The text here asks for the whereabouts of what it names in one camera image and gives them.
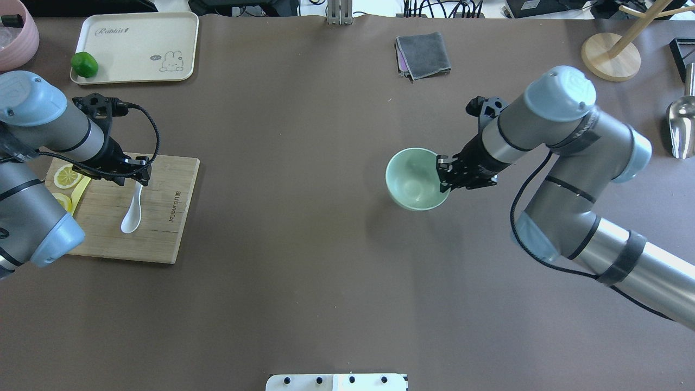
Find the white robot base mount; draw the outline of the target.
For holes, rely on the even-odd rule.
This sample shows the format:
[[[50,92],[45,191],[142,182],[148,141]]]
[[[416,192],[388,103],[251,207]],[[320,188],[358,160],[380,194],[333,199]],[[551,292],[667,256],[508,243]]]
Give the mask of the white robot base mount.
[[[266,390],[408,390],[406,374],[335,373],[276,374],[266,382]]]

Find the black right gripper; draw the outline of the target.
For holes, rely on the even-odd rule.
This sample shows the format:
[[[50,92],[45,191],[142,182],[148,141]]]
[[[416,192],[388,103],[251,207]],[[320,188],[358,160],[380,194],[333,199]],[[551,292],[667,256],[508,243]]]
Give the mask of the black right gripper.
[[[439,192],[454,189],[478,189],[497,185],[497,160],[482,143],[467,143],[457,154],[436,156]]]

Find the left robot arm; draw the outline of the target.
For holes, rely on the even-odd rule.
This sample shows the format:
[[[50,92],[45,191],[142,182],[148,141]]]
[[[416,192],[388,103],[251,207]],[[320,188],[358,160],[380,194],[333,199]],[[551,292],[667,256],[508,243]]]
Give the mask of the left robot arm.
[[[28,263],[52,264],[85,239],[30,161],[52,157],[94,180],[147,186],[160,144],[151,157],[125,154],[111,136],[112,121],[139,105],[97,93],[69,99],[27,70],[2,74],[1,109],[1,276],[7,278]]]

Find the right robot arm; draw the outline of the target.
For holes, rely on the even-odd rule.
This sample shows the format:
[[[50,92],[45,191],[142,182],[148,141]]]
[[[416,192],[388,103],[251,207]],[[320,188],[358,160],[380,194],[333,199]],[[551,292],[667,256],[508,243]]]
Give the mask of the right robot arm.
[[[485,99],[477,135],[452,157],[439,155],[440,191],[492,186],[496,175],[532,149],[558,159],[517,219],[515,240],[541,264],[565,257],[592,278],[660,316],[693,328],[693,265],[633,230],[601,218],[593,206],[606,186],[631,180],[648,164],[650,141],[596,106],[596,89],[575,67],[559,65],[509,105]]]

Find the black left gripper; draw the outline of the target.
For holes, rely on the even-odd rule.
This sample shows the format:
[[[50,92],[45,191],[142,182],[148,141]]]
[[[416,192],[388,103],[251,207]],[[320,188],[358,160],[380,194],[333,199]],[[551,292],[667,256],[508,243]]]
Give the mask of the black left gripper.
[[[146,187],[151,178],[151,159],[148,156],[131,157],[118,143],[106,143],[95,157],[95,168],[106,173],[99,174],[100,178],[118,186],[124,186],[126,179],[132,179]]]

